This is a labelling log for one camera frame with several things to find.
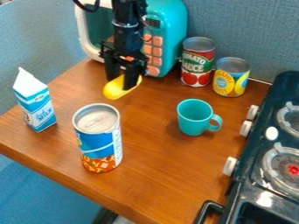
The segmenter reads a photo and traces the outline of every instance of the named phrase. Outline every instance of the toy microwave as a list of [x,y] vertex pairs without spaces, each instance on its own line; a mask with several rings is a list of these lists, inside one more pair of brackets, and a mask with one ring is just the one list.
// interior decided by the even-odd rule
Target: toy microwave
[[[81,0],[86,7],[93,6],[94,0]],[[182,42],[187,32],[187,10],[181,0],[148,0],[144,29],[143,52],[149,58],[148,75],[165,76],[181,56]],[[86,12],[75,6],[80,44],[87,56],[104,62],[99,57],[100,41],[113,36],[111,0],[101,0],[100,8]]]

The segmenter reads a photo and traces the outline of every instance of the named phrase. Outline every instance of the toy kitchen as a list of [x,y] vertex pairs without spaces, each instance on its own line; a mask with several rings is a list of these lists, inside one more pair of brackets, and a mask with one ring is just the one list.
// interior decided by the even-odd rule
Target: toy kitchen
[[263,103],[251,106],[240,134],[247,144],[229,157],[224,206],[207,200],[194,223],[209,213],[219,223],[299,223],[299,73],[281,73]]

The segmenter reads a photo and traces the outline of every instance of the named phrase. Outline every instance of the stove burner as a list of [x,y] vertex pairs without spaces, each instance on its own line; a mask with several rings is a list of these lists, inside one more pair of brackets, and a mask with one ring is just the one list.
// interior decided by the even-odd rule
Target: stove burner
[[288,167],[288,171],[290,174],[298,175],[299,174],[299,167],[296,165],[291,165]]
[[262,168],[266,181],[278,190],[299,197],[299,150],[275,143],[265,154]]
[[286,107],[278,111],[277,120],[282,129],[299,137],[299,106],[294,106],[288,101]]

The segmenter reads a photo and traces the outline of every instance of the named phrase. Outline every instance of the can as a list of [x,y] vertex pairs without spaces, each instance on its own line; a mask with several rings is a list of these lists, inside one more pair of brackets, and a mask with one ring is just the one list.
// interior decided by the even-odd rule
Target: can
[[217,94],[225,97],[238,97],[244,94],[250,74],[246,61],[226,57],[217,61],[216,68],[212,86]]
[[203,87],[211,80],[215,43],[209,38],[187,38],[183,43],[181,81],[191,87]]
[[81,162],[90,172],[108,172],[122,161],[120,113],[105,103],[80,108],[73,115]]
[[181,80],[185,85],[193,88],[204,87],[211,81],[214,70],[207,73],[189,73],[182,68]]

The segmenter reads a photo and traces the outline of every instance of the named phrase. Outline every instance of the red burner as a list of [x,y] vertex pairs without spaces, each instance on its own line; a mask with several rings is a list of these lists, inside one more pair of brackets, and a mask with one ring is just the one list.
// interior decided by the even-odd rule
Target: red burner
[[288,167],[288,171],[290,174],[299,175],[299,167],[294,164],[292,164]]

